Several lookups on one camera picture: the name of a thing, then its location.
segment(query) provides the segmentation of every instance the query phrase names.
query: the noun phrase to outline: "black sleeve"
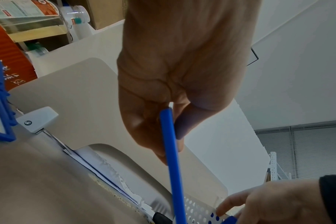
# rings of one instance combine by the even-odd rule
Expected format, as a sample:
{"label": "black sleeve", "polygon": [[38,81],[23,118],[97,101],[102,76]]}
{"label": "black sleeve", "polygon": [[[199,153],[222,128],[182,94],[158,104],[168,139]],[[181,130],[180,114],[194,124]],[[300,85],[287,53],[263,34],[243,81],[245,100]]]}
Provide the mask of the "black sleeve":
{"label": "black sleeve", "polygon": [[336,175],[321,177],[319,187],[328,215],[336,224]]}

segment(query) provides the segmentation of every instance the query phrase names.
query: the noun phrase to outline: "cardboard box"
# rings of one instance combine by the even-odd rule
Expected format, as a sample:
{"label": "cardboard box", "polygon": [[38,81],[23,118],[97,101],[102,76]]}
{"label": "cardboard box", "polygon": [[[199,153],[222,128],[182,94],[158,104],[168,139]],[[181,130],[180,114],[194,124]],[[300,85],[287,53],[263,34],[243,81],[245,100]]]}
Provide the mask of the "cardboard box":
{"label": "cardboard box", "polygon": [[67,0],[72,5],[86,8],[90,24],[96,30],[107,27],[125,18],[127,0]]}

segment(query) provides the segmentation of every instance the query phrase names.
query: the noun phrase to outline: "gray blind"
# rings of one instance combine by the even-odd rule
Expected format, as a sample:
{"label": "gray blind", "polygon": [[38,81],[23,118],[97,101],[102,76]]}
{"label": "gray blind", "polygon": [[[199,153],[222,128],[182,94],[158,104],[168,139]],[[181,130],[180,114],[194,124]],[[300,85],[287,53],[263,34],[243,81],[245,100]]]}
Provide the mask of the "gray blind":
{"label": "gray blind", "polygon": [[336,125],[292,131],[297,178],[336,174]]}
{"label": "gray blind", "polygon": [[292,178],[295,178],[294,152],[290,131],[278,130],[256,132],[256,134],[268,153],[276,152],[277,162],[284,172],[291,173]]}

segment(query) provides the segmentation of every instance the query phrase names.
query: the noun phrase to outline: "bottle label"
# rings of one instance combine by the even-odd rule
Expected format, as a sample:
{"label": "bottle label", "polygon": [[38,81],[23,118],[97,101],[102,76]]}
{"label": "bottle label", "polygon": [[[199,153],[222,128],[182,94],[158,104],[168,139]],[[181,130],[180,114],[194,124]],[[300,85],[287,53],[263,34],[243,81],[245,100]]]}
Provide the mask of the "bottle label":
{"label": "bottle label", "polygon": [[47,0],[0,0],[0,19],[59,15],[57,7]]}

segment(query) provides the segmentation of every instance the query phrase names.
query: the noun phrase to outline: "perforated basket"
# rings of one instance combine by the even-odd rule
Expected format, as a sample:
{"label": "perforated basket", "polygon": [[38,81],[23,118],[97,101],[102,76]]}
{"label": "perforated basket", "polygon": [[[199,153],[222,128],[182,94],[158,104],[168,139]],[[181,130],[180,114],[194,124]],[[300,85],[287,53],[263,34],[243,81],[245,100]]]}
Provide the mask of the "perforated basket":
{"label": "perforated basket", "polygon": [[228,215],[218,217],[215,208],[190,195],[184,195],[185,215],[188,224],[220,224],[228,217]]}

